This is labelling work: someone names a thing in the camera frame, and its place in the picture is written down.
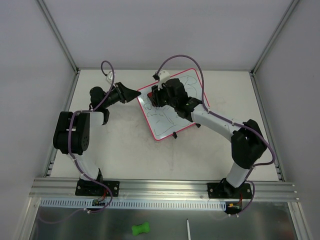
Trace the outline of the white pen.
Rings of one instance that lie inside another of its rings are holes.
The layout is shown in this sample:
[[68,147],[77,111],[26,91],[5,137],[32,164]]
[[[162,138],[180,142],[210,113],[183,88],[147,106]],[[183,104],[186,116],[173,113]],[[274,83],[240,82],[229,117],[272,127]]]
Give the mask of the white pen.
[[190,222],[188,218],[186,219],[186,230],[187,230],[187,239],[191,240]]

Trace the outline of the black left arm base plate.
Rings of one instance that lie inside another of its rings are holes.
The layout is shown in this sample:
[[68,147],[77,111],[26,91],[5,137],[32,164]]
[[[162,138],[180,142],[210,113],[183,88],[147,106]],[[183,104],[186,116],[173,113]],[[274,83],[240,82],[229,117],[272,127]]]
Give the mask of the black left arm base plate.
[[[104,180],[103,184],[106,185],[113,197],[119,196],[119,190],[120,190],[120,182],[115,180]],[[85,197],[101,197],[106,188],[94,183],[89,180],[83,180],[79,179],[77,181],[76,189],[75,189],[75,195],[76,196],[85,196]]]

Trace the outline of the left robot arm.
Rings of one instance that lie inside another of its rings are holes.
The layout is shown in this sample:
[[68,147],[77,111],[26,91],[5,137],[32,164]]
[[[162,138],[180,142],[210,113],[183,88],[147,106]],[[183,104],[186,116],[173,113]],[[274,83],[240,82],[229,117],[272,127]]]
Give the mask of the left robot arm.
[[90,144],[90,130],[108,123],[110,116],[108,107],[117,102],[129,103],[139,97],[141,92],[117,82],[108,92],[99,86],[93,87],[89,95],[88,110],[60,112],[53,136],[53,146],[70,157],[80,174],[79,178],[88,182],[87,189],[93,195],[99,195],[105,188],[101,170],[93,161],[84,157],[84,152]]

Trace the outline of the aluminium mounting rail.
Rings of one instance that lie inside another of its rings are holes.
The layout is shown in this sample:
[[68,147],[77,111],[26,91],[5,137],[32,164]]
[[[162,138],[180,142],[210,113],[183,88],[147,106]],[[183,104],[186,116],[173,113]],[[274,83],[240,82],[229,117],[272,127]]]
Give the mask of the aluminium mounting rail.
[[[74,197],[77,178],[37,177],[30,197]],[[255,181],[254,200],[258,202],[299,202],[301,197],[292,182]],[[197,201],[208,200],[204,180],[120,179],[119,199]]]

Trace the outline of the red whiteboard eraser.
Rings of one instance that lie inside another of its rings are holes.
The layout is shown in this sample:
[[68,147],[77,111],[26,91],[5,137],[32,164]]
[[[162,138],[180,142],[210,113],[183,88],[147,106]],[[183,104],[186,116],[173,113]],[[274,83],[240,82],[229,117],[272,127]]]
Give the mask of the red whiteboard eraser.
[[149,92],[149,93],[147,94],[147,96],[148,96],[148,98],[149,98],[151,101],[154,99],[152,92]]

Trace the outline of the aluminium frame post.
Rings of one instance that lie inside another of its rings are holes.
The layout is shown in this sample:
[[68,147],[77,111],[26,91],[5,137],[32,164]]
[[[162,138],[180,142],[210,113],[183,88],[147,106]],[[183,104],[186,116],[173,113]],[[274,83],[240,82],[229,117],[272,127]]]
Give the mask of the aluminium frame post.
[[38,5],[42,15],[44,16],[45,21],[47,22],[51,32],[53,33],[59,47],[61,48],[64,56],[66,57],[71,69],[74,73],[77,73],[79,71],[79,67],[77,66],[74,58],[71,55],[71,52],[69,48],[66,45],[66,42],[64,41],[64,38],[44,0],[35,0],[36,4]]
[[271,34],[271,37],[267,41],[267,44],[262,50],[262,53],[260,54],[258,60],[256,61],[254,67],[251,69],[250,73],[252,76],[254,76],[261,65],[263,64],[264,60],[266,59],[267,55],[271,51],[273,45],[276,43],[276,40],[280,36],[282,30],[286,26],[287,22],[291,18],[292,14],[296,10],[297,6],[299,5],[301,1],[300,0],[291,0],[289,6],[285,10],[283,16],[281,17],[280,21],[276,25],[276,28],[274,29],[273,33]]

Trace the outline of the pink framed whiteboard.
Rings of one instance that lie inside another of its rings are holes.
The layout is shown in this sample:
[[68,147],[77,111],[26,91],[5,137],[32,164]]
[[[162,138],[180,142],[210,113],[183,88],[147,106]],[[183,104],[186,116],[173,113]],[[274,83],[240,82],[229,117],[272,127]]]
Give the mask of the pink framed whiteboard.
[[138,103],[156,141],[176,138],[178,132],[195,124],[189,113],[202,102],[203,94],[202,81],[194,68],[173,74],[162,87],[155,82],[138,91]]

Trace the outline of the green dog bone toy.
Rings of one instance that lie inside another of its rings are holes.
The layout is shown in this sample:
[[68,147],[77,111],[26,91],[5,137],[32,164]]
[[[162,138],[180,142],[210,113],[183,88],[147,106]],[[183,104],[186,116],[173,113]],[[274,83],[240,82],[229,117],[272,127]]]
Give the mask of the green dog bone toy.
[[150,232],[150,224],[149,222],[146,221],[139,225],[133,225],[131,227],[131,230],[132,230],[133,236],[138,236],[140,234],[147,234]]

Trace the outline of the aluminium frame post left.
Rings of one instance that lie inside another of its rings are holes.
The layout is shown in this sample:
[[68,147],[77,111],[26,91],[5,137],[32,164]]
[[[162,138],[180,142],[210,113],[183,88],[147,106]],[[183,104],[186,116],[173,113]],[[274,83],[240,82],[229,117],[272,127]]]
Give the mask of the aluminium frame post left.
[[64,38],[44,0],[35,0],[36,4],[38,5],[42,15],[44,16],[45,21],[47,22],[51,32],[53,33],[59,47],[61,48],[64,56],[66,57],[71,69],[74,73],[77,73],[79,71],[79,67],[77,66],[74,58],[71,55],[71,52],[69,48],[66,45],[66,42],[64,41]]

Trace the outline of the aluminium frame post right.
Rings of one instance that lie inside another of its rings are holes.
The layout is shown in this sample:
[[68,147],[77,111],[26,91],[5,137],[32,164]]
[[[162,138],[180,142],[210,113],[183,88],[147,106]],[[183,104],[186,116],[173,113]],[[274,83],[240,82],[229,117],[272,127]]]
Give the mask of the aluminium frame post right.
[[260,54],[258,60],[256,61],[254,67],[251,69],[250,73],[252,76],[254,76],[261,65],[263,64],[264,60],[266,59],[267,55],[271,51],[273,45],[276,43],[276,40],[280,36],[282,30],[286,26],[287,22],[291,18],[292,14],[296,10],[297,6],[299,5],[301,1],[300,0],[291,0],[289,6],[285,10],[283,16],[281,17],[280,21],[276,25],[276,28],[274,29],[273,33],[271,34],[271,37],[267,41],[267,44],[262,50],[262,53]]

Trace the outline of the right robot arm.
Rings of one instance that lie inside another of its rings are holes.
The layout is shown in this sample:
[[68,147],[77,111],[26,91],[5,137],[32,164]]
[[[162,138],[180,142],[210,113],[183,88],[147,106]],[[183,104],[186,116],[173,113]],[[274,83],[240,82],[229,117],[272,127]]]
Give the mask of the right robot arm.
[[205,126],[230,141],[233,164],[223,190],[230,198],[239,195],[254,163],[267,149],[257,122],[250,119],[237,123],[209,111],[203,100],[188,96],[178,78],[167,80],[161,87],[153,86],[147,97],[154,107],[170,106],[180,118]]

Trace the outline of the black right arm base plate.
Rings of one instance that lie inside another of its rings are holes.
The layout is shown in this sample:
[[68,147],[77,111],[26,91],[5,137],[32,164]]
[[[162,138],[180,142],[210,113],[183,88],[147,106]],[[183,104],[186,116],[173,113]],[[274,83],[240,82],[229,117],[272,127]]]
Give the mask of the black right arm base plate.
[[210,199],[250,199],[252,194],[251,185],[243,182],[239,187],[233,187],[224,178],[220,182],[208,182],[207,194]]

